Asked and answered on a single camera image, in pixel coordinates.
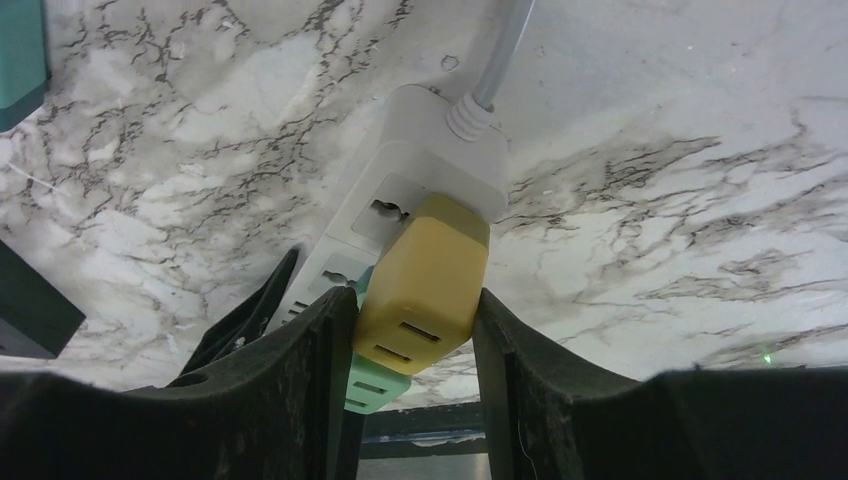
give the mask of gray cable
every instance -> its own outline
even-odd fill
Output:
[[[535,0],[513,0],[510,5],[506,22],[489,57],[489,63],[486,64],[486,69],[483,70],[480,80],[471,92],[477,105],[486,110],[490,110],[495,94],[503,83],[509,61],[518,49],[534,3]]]

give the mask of white marble countertop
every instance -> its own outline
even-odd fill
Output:
[[[0,134],[0,239],[87,315],[52,368],[172,379],[332,212],[381,100],[474,83],[504,2],[48,0],[44,107]],[[645,378],[848,364],[848,3],[539,0],[496,101],[487,285]],[[470,401],[469,345],[394,406]]]

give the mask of teal object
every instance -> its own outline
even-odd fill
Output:
[[[353,287],[359,308],[362,308],[373,271],[374,267],[368,267]],[[374,413],[409,390],[410,385],[412,377],[401,375],[354,353],[347,377],[345,410],[362,415]]]
[[[374,273],[373,265],[365,269],[365,273],[353,285],[353,291],[356,292],[356,306],[360,309],[362,308],[362,302],[365,301],[365,291],[368,290],[368,283],[371,282],[372,273]]]
[[[46,84],[41,0],[0,1],[0,132],[44,103]]]

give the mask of socket hole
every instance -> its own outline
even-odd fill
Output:
[[[346,287],[354,287],[356,286],[356,280],[349,280],[341,273],[331,272],[329,270],[324,270],[324,273],[321,274],[322,277],[327,280],[335,283],[336,285],[344,285]]]
[[[367,383],[362,382],[354,382],[354,387],[361,388],[363,390],[367,390],[371,393],[376,393],[377,395],[384,395],[388,390],[380,387],[375,387],[374,385],[368,385]]]
[[[392,357],[395,360],[399,360],[403,363],[409,363],[409,361],[411,360],[409,357],[407,357],[405,355],[401,355],[401,354],[395,352],[394,350],[389,350],[388,348],[386,348],[382,345],[374,345],[374,350],[377,350],[378,352],[382,353],[383,355],[388,355],[389,357]]]
[[[394,203],[390,202],[381,202],[380,200],[374,200],[371,202],[371,208],[377,211],[377,214],[383,218],[388,218],[390,220],[394,220],[396,222],[402,222],[406,220],[406,217],[409,216],[408,212],[404,212]]]
[[[432,333],[427,332],[425,330],[421,330],[420,328],[410,323],[401,322],[400,328],[408,330],[431,343],[439,343],[439,340],[441,340],[441,338],[433,335]]]
[[[353,405],[354,407],[365,408],[368,406],[367,403],[357,402],[356,400],[351,400],[349,398],[345,398],[345,403],[349,405]]]

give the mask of power strip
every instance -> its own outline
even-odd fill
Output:
[[[381,128],[351,162],[362,173],[289,286],[269,331],[339,285],[354,286],[376,264],[409,212],[441,193],[489,224],[506,210],[506,138],[492,127],[469,142],[448,126],[451,104],[417,85],[388,98]]]

